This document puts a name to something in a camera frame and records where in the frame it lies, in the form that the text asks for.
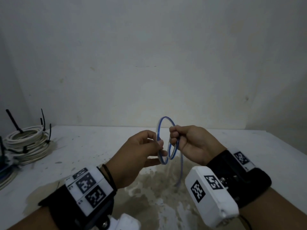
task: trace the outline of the wrist-mounted device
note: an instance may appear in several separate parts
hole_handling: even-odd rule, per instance
[[[109,216],[113,211],[116,191],[114,182],[109,182],[98,167],[86,167],[65,179],[65,185],[38,205],[49,207],[59,229],[88,230],[94,226],[109,230],[139,229],[140,222],[129,215],[123,214],[119,220]],[[130,223],[129,228],[125,227],[127,222]]]
[[[185,185],[206,225],[224,226],[242,208],[265,192],[272,182],[237,149],[225,150],[207,166],[195,166]]]

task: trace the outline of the qr code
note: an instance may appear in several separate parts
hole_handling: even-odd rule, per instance
[[[245,165],[246,163],[249,162],[249,160],[247,159],[246,156],[243,155],[243,153],[241,152],[236,152],[235,157],[239,160],[239,162],[241,163],[241,165]]]
[[[90,173],[87,173],[82,178],[80,178],[76,182],[76,184],[81,190],[81,192],[84,194],[96,184],[96,181],[94,180],[94,178]]]
[[[192,185],[191,190],[198,203],[202,200],[202,198],[206,194],[202,189],[201,185],[199,184],[198,180],[196,180],[196,182]]]
[[[92,208],[95,208],[106,196],[99,185],[94,187],[86,196],[86,200],[90,203]]]
[[[204,177],[212,189],[224,189],[215,176],[210,175],[210,176],[204,176]]]
[[[85,172],[87,172],[87,168],[83,168],[82,170],[80,170],[79,172],[75,173],[72,177],[75,180],[76,178],[80,177],[82,174],[84,174]]]

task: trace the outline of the person's left hand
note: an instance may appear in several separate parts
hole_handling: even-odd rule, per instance
[[[149,159],[149,156],[157,156],[163,149],[163,140],[156,141],[156,133],[153,131],[141,131],[130,137],[118,152],[106,163],[117,189],[129,186],[144,167],[159,165],[158,158]]]

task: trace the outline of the wrist strap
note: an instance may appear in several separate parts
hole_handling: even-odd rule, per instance
[[[112,188],[114,189],[115,192],[117,192],[117,187],[115,185],[115,182],[113,180],[113,177],[108,169],[108,167],[105,165],[105,164],[102,164],[102,167],[104,168],[104,170],[106,171],[107,175],[109,176],[109,182],[110,182],[110,185],[112,186]]]

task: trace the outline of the hand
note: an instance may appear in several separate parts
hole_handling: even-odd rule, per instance
[[[171,144],[180,137],[178,149],[191,161],[202,166],[226,150],[206,129],[197,126],[174,126],[169,128]]]
[[[149,159],[148,156],[157,156],[163,149],[163,140],[156,141],[153,131],[141,131],[130,137],[118,152],[106,163],[117,189],[129,186],[144,167],[159,165],[158,158]]]

